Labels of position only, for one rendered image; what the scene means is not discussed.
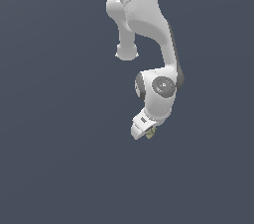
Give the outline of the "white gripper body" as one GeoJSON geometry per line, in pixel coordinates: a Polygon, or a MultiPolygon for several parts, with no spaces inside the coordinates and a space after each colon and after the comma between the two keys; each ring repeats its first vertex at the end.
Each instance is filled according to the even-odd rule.
{"type": "Polygon", "coordinates": [[[131,135],[135,140],[143,137],[152,128],[158,125],[156,120],[151,119],[145,113],[145,109],[142,109],[133,119],[131,126],[131,135]]]}

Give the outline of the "small olive green object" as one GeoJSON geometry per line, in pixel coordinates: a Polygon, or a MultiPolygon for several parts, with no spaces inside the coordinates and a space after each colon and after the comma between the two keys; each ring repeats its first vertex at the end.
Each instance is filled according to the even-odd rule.
{"type": "Polygon", "coordinates": [[[147,133],[146,133],[146,137],[150,140],[152,137],[155,136],[157,128],[153,127],[152,129],[150,129],[147,133]]]}

